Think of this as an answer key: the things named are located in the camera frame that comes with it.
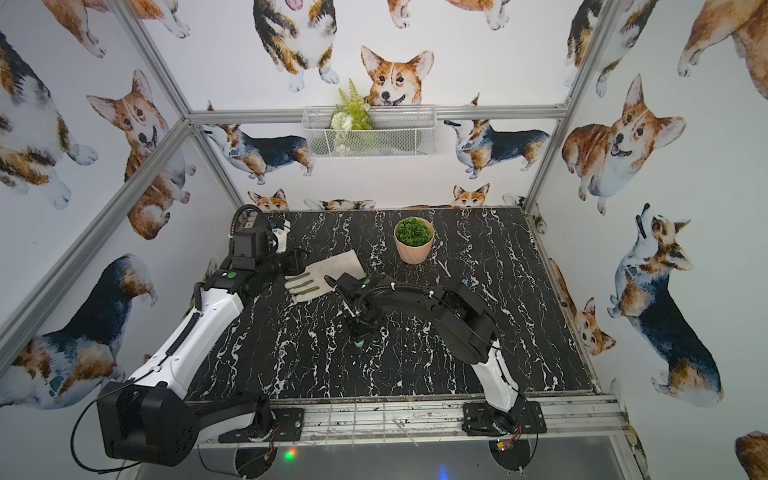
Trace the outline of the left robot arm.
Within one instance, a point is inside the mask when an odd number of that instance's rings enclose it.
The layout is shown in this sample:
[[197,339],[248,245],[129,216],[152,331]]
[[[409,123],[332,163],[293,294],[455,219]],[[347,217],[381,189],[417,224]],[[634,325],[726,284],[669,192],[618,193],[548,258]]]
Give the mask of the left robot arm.
[[98,396],[105,453],[112,459],[164,466],[181,463],[199,444],[230,432],[268,437],[275,428],[268,397],[235,393],[224,400],[187,398],[196,372],[248,301],[279,278],[301,273],[305,255],[291,224],[255,205],[239,208],[221,266],[193,287],[193,303],[171,337],[128,380]]

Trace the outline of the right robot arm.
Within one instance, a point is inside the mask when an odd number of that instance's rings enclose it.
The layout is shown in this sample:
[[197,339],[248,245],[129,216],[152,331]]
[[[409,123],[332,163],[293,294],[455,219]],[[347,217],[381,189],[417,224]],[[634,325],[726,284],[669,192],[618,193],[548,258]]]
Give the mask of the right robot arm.
[[376,274],[356,279],[348,273],[325,277],[340,299],[344,324],[359,347],[379,332],[387,312],[415,317],[434,326],[449,352],[469,364],[483,388],[486,403],[508,414],[519,399],[502,354],[500,330],[484,300],[460,281],[418,286]]

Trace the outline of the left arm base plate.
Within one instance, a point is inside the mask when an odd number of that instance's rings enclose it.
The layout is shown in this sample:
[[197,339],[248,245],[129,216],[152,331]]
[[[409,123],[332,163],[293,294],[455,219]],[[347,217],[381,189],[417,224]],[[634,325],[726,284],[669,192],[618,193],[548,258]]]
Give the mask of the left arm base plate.
[[305,411],[301,408],[278,408],[254,414],[250,425],[231,430],[218,437],[219,443],[268,443],[298,441]]

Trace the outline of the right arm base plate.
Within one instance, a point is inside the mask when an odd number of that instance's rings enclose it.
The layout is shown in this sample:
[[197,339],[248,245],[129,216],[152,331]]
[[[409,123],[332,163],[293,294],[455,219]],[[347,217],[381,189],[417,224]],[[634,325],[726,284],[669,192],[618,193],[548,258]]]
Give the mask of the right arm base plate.
[[539,402],[518,398],[509,412],[503,412],[484,403],[465,403],[462,406],[461,428],[469,436],[500,437],[520,432],[544,434],[547,432]]

